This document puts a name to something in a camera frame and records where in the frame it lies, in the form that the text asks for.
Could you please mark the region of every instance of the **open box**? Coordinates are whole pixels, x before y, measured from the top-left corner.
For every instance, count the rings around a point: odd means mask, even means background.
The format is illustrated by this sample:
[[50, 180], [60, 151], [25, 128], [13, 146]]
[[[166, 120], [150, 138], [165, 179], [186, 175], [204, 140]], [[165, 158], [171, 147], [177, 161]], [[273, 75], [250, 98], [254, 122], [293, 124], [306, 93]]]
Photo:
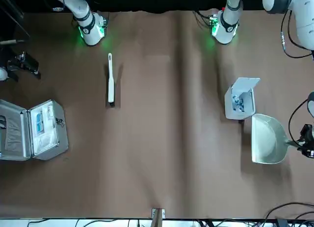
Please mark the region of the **open box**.
[[0, 100], [0, 159], [48, 160], [68, 149], [62, 107], [49, 100], [26, 110]]
[[226, 118], [243, 120], [255, 113], [253, 88], [260, 78], [239, 77], [225, 94]]

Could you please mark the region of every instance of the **metal clip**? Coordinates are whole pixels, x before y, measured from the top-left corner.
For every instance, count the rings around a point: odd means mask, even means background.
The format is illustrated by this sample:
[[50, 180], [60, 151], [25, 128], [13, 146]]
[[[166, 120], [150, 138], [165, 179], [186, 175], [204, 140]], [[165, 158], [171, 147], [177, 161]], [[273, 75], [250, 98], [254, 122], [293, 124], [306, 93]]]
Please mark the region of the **metal clip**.
[[57, 125], [60, 125], [61, 127], [65, 126], [65, 122], [62, 119], [55, 118], [55, 122]]

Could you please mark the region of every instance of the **dustpan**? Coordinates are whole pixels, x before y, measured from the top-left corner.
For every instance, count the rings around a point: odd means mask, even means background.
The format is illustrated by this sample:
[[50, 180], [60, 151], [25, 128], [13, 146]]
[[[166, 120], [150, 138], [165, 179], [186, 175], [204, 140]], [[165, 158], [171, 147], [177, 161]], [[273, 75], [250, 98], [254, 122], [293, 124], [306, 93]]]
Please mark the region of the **dustpan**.
[[284, 160], [289, 144], [280, 122], [264, 114], [252, 116], [252, 161], [277, 164]]

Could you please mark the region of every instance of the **brown fabric surface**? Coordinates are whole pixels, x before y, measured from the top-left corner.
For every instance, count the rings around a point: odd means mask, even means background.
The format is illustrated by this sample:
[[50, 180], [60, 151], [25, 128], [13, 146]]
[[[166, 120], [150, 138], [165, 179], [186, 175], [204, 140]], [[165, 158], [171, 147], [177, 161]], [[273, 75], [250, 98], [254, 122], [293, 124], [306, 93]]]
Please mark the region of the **brown fabric surface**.
[[[18, 84], [0, 83], [0, 96], [23, 107], [56, 100], [70, 147], [50, 161], [1, 161], [0, 215], [148, 218], [160, 207], [168, 218], [262, 218], [278, 204], [314, 201], [312, 160], [291, 149], [281, 164], [254, 164], [250, 121], [241, 128], [224, 116], [223, 96], [238, 76], [261, 78], [257, 112], [285, 129], [313, 90], [311, 58], [282, 51], [281, 18], [244, 12], [238, 35], [221, 46], [191, 12], [113, 13], [107, 37], [87, 47], [72, 15], [27, 14], [32, 39], [18, 48], [39, 61], [42, 79], [19, 73]], [[105, 106], [109, 51], [115, 109]], [[311, 122], [301, 108], [294, 136]]]

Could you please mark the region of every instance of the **box lid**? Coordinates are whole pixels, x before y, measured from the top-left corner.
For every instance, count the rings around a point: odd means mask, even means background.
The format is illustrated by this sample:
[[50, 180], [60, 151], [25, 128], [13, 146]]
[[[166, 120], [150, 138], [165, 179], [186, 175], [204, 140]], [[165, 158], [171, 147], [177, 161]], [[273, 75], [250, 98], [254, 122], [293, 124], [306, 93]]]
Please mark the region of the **box lid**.
[[0, 100], [1, 127], [0, 158], [27, 160], [31, 157], [28, 111], [12, 103]]
[[249, 92], [259, 81], [260, 78], [239, 77], [231, 88], [233, 91], [237, 92]]

